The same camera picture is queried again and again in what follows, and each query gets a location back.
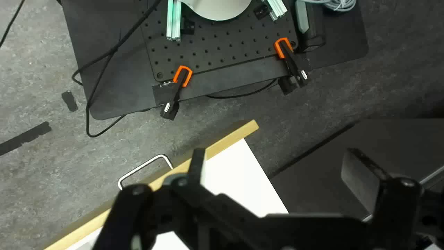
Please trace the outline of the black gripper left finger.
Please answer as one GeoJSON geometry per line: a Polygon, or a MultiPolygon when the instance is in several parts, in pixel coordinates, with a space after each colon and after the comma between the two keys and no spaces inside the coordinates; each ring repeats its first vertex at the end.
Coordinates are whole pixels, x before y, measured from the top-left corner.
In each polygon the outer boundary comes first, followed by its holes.
{"type": "Polygon", "coordinates": [[[187,181],[190,185],[198,185],[201,179],[201,172],[205,161],[205,150],[196,149],[191,156],[189,165],[187,181]]]}

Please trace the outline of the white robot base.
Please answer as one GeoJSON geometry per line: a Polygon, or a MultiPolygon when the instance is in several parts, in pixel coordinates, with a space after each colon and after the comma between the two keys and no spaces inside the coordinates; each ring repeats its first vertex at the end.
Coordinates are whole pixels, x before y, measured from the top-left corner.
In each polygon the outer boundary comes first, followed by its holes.
{"type": "Polygon", "coordinates": [[[211,21],[229,21],[243,14],[253,0],[182,0],[197,15],[211,21]]]}

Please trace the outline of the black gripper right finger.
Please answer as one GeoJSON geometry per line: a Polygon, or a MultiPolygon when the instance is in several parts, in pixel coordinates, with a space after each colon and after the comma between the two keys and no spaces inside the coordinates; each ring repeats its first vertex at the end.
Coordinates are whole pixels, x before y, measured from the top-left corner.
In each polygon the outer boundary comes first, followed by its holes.
{"type": "Polygon", "coordinates": [[[380,183],[391,175],[359,149],[347,149],[343,157],[341,181],[372,214],[376,207],[380,183]]]}

